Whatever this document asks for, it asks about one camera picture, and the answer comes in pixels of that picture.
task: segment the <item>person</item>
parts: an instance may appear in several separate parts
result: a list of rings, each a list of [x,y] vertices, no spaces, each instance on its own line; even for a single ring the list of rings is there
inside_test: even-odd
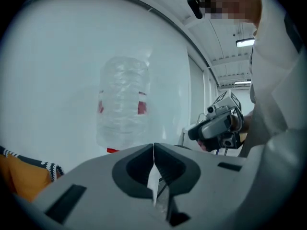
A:
[[[295,66],[303,47],[295,25],[277,0],[201,0],[200,7],[214,18],[239,20],[255,25],[255,43],[249,57],[250,97],[255,103],[254,111],[257,108],[262,116],[258,125],[263,126],[263,130],[269,135],[259,135],[265,138],[260,138],[258,143],[251,143],[250,147],[267,142],[271,136],[287,129],[285,120],[280,118],[282,115],[272,92]],[[244,117],[241,133],[249,131],[254,111]],[[237,117],[232,116],[231,120],[235,129]],[[198,143],[206,150],[203,142]]]

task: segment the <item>white ceiling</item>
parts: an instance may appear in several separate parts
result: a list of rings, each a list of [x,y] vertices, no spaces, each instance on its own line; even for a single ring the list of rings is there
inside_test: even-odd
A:
[[[252,46],[237,48],[236,40],[251,38],[254,26],[229,20],[198,20],[187,0],[142,0],[154,7],[192,39],[213,70],[220,88],[231,88],[235,81],[250,79],[248,57]]]

